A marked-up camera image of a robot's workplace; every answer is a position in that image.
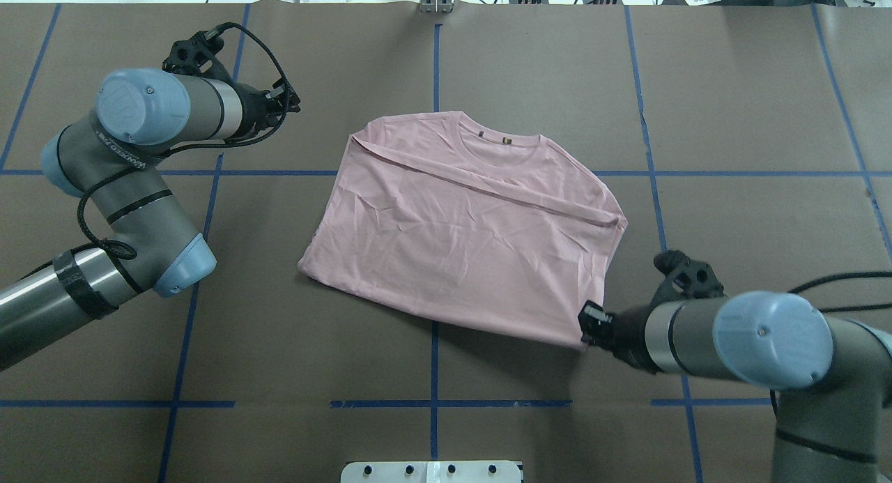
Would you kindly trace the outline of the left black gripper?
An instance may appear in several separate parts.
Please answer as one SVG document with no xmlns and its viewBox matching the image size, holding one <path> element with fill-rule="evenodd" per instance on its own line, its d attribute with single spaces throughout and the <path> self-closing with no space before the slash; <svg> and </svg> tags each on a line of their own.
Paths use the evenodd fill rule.
<svg viewBox="0 0 892 483">
<path fill-rule="evenodd" d="M 299 96 L 288 82 L 275 82 L 271 89 L 264 90 L 237 82 L 233 89 L 242 105 L 241 121 L 233 138 L 255 137 L 270 128 L 270 123 L 281 123 L 288 114 L 299 114 L 301 110 Z"/>
</svg>

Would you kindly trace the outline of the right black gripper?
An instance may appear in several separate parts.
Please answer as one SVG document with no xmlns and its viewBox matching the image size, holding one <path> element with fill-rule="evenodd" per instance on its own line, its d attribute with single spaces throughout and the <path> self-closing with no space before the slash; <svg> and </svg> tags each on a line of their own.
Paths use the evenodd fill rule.
<svg viewBox="0 0 892 483">
<path fill-rule="evenodd" d="M 584 302 L 578 314 L 583 343 L 610 350 L 615 359 L 643 372 L 659 372 L 647 350 L 645 330 L 651 309 L 641 305 L 622 312 L 608 312 L 593 301 Z"/>
</svg>

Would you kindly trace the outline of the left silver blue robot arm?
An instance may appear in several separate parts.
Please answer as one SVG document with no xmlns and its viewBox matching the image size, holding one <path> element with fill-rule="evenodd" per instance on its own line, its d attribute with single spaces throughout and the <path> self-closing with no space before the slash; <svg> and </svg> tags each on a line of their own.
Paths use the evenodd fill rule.
<svg viewBox="0 0 892 483">
<path fill-rule="evenodd" d="M 42 150 L 45 178 L 77 198 L 86 242 L 2 290 L 2 369 L 118 311 L 140 293 L 170 298 L 217 261 L 158 171 L 180 151 L 270 136 L 299 98 L 285 77 L 259 90 L 219 77 L 122 69 L 95 106 Z"/>
</svg>

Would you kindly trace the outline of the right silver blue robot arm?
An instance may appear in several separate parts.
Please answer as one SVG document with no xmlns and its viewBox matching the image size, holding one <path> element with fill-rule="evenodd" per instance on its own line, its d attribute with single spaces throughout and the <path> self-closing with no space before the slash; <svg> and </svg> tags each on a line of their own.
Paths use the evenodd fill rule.
<svg viewBox="0 0 892 483">
<path fill-rule="evenodd" d="M 583 343 L 649 373 L 740 381 L 776 394 L 772 482 L 879 482 L 890 334 L 793 293 L 666 302 L 609 314 L 587 302 Z"/>
</svg>

